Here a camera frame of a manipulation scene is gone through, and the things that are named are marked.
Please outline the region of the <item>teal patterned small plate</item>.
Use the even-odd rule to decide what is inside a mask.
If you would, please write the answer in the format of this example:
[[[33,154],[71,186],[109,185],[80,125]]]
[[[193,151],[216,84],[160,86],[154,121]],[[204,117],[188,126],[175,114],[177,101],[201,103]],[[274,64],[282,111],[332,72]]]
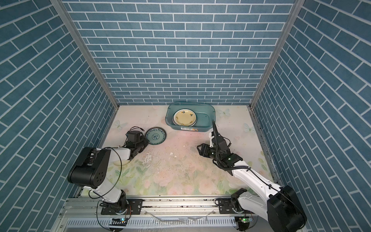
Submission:
[[[149,144],[159,145],[166,140],[167,133],[161,127],[152,127],[146,132],[145,137],[149,141]]]

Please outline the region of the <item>yellow plate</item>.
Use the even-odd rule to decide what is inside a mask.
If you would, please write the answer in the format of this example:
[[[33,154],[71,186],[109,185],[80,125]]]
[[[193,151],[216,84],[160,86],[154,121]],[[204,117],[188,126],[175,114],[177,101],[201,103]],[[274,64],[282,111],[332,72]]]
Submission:
[[[173,121],[178,126],[190,127],[196,124],[196,113],[190,109],[181,109],[173,115]]]

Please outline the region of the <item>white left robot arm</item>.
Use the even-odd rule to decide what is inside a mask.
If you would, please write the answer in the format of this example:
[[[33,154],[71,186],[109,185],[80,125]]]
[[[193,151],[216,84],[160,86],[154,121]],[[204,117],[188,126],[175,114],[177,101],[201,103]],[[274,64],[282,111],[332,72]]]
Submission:
[[[123,161],[131,161],[143,152],[149,144],[143,132],[144,129],[140,127],[132,127],[126,133],[127,138],[124,145],[120,147],[83,148],[67,175],[67,181],[90,188],[99,199],[106,203],[122,202],[125,204],[124,192],[116,187],[116,183],[111,183],[106,177],[108,165],[118,161],[119,166],[122,167]]]

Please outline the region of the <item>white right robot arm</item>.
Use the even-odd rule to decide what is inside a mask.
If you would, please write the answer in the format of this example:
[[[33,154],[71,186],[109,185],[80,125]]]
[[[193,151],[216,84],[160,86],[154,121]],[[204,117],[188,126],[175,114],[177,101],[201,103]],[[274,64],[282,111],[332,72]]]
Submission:
[[[237,212],[252,211],[268,221],[275,232],[296,232],[301,230],[307,216],[295,190],[282,187],[254,171],[239,155],[229,149],[222,151],[217,146],[197,146],[199,155],[210,158],[220,169],[245,183],[257,196],[246,189],[235,192],[231,198]]]

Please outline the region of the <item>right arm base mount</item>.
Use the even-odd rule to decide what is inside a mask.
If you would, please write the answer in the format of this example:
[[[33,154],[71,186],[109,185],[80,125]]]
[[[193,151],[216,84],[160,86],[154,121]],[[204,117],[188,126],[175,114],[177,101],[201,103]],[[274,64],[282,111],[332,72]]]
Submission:
[[[233,207],[231,198],[216,198],[214,203],[218,207],[220,214],[239,214],[239,211]]]

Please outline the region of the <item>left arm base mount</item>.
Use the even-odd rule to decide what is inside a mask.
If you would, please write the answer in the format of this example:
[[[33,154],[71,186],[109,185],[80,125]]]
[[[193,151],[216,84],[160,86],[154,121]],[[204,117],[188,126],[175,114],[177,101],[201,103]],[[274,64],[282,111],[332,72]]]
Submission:
[[[102,215],[139,215],[142,210],[143,199],[119,200],[117,203],[101,202]]]

